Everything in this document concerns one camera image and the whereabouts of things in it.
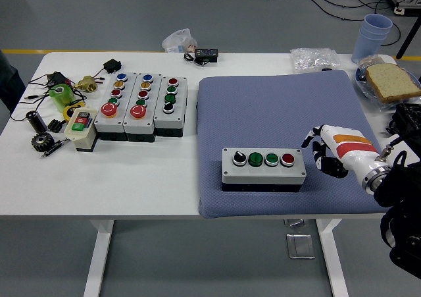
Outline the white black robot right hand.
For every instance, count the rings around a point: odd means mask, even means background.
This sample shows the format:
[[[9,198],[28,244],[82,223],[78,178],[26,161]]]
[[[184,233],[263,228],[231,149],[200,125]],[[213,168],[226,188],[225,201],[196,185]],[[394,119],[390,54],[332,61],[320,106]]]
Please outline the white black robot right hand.
[[[323,173],[344,178],[352,170],[362,182],[369,172],[386,166],[377,161],[377,149],[358,130],[323,124],[312,128],[301,147],[312,144],[316,167]]]

